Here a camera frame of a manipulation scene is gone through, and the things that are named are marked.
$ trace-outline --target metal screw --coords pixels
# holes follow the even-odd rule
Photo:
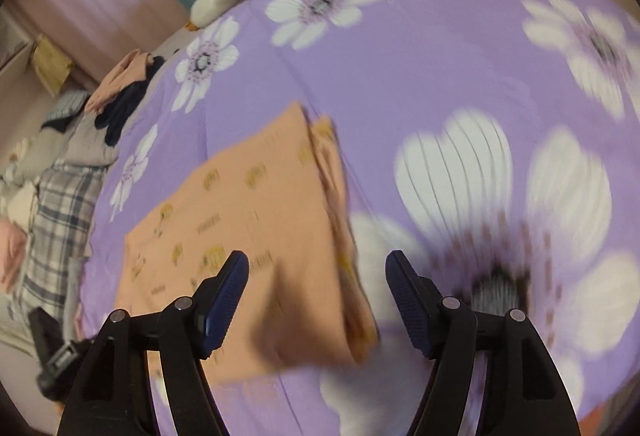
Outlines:
[[[109,315],[109,320],[111,322],[120,322],[127,316],[127,312],[124,310],[114,310]]]
[[[186,310],[187,308],[190,308],[192,304],[193,301],[191,300],[191,297],[180,297],[180,299],[177,299],[174,303],[178,310]]]
[[[511,315],[511,318],[517,322],[522,322],[527,318],[524,311],[522,310],[511,310],[509,315]]]
[[[460,308],[460,301],[452,296],[442,299],[442,303],[444,304],[445,308],[449,308],[450,310],[457,310],[458,308]]]

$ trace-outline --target bed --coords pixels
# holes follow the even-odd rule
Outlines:
[[[382,345],[362,369],[214,387],[231,434],[406,430],[430,370],[389,311],[381,265],[396,248],[444,293],[469,288],[496,257],[529,272],[529,315],[578,417],[615,406],[584,433],[631,434],[629,403],[609,400],[633,386],[640,355],[631,15],[610,0],[247,0],[183,39],[95,206],[87,335],[113,308],[124,236],[199,164],[297,101],[334,121]],[[196,72],[206,52],[217,57]],[[160,380],[154,395],[172,434]],[[464,434],[478,408],[472,396]]]

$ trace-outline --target plaid cloth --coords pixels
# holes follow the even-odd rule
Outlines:
[[[62,325],[69,262],[84,254],[104,169],[56,164],[41,177],[31,249],[10,311],[26,323],[40,306]]]

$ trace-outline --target orange cloth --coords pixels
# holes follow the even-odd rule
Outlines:
[[[100,86],[92,93],[84,105],[84,112],[96,111],[98,115],[102,113],[104,107],[127,86],[133,82],[146,79],[146,65],[152,62],[151,56],[146,52],[140,52],[139,50],[129,52],[102,79]]]
[[[599,434],[604,418],[605,404],[597,406],[587,416],[580,420],[580,434],[582,436],[596,436]]]
[[[365,360],[378,335],[352,267],[328,118],[309,127],[291,105],[197,168],[126,236],[116,307],[159,311],[216,275],[235,249],[249,257],[250,277],[223,346],[203,362],[210,383]],[[157,353],[149,368],[158,374]]]

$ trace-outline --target clothing pile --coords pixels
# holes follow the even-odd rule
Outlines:
[[[102,80],[87,101],[84,112],[97,112],[96,129],[107,129],[104,143],[110,147],[120,140],[122,129],[145,97],[164,58],[139,50],[129,52]]]

